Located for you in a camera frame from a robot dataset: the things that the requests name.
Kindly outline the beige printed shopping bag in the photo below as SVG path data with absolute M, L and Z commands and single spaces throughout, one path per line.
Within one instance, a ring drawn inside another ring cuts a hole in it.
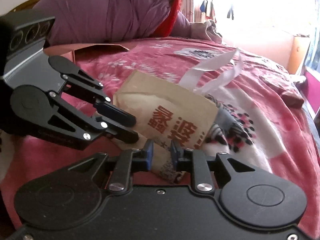
M 152 172 L 171 183 L 180 181 L 183 172 L 175 171 L 170 160 L 172 140 L 199 149 L 217 134 L 239 127 L 214 94 L 233 81 L 242 68 L 240 53 L 234 50 L 190 68 L 177 84 L 138 70 L 125 80 L 113 102 L 136 117 L 133 129 L 140 136 L 136 146 L 154 140 Z

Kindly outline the pink cardboard box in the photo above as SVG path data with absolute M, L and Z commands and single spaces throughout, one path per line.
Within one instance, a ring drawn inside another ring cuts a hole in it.
M 127 52 L 129 49 L 119 44 L 78 43 L 51 46 L 43 51 L 48 56 L 62 56 L 76 63 L 78 60 Z

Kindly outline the red floral blanket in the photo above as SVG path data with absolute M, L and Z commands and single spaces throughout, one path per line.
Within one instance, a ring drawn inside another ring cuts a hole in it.
M 213 42 L 184 38 L 156 38 L 125 42 L 127 52 L 99 55 L 76 64 L 100 81 L 108 96 L 135 70 L 172 83 L 205 59 L 232 50 Z M 300 186 L 308 199 L 300 228 L 319 237 L 319 136 L 302 109 L 302 97 L 284 67 L 249 52 L 241 54 L 244 66 L 214 99 L 223 104 L 243 126 L 217 135 L 203 150 L 237 155 Z M 117 155 L 114 141 L 100 138 L 84 151 L 59 146 L 34 137 L 1 134 L 1 224 L 9 235 L 21 223 L 14 209 L 14 195 L 24 183 L 62 168 L 96 152 Z

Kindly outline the purple folded duvet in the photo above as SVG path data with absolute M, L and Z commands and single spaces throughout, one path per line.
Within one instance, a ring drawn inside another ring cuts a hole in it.
M 40 0 L 34 9 L 55 17 L 50 46 L 168 36 L 222 42 L 214 21 L 191 23 L 180 7 L 181 0 Z

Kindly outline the orange wooden cabinet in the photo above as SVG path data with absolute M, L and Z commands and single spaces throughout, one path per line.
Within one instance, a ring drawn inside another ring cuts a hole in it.
M 287 71 L 295 74 L 301 62 L 304 60 L 307 49 L 310 44 L 310 38 L 304 35 L 295 35 L 293 37 L 291 53 L 287 64 Z

